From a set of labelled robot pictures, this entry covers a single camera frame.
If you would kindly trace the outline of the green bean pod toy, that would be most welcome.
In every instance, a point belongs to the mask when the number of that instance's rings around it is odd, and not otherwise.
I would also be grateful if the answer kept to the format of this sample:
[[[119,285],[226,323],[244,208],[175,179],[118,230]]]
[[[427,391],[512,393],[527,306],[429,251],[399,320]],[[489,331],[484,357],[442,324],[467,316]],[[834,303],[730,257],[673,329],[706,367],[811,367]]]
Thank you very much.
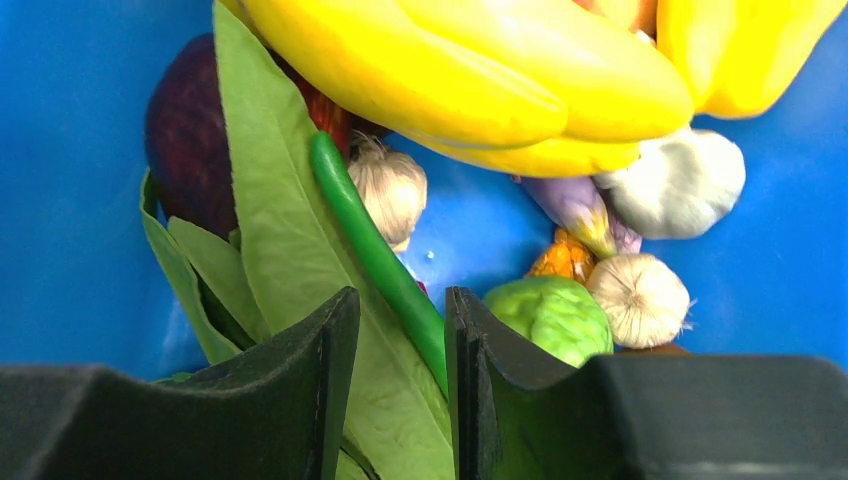
[[[317,184],[370,283],[399,318],[442,394],[448,396],[442,316],[377,230],[327,132],[312,136],[309,160]]]

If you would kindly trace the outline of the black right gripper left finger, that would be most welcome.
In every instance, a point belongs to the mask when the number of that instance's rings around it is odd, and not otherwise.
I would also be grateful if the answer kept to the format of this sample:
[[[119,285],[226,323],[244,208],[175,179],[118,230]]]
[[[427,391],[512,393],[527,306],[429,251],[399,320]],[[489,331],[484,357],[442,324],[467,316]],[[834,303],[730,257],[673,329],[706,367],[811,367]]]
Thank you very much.
[[[331,479],[360,302],[345,287],[181,381],[100,366],[1,371],[5,479]]]

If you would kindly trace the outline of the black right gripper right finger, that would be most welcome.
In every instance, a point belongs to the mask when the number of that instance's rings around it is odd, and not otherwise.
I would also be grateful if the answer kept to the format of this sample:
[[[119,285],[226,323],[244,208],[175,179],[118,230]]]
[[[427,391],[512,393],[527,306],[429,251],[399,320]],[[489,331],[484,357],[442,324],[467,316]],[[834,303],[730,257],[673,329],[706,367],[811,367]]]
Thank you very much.
[[[460,479],[843,479],[847,378],[799,356],[599,355],[573,368],[445,295]]]

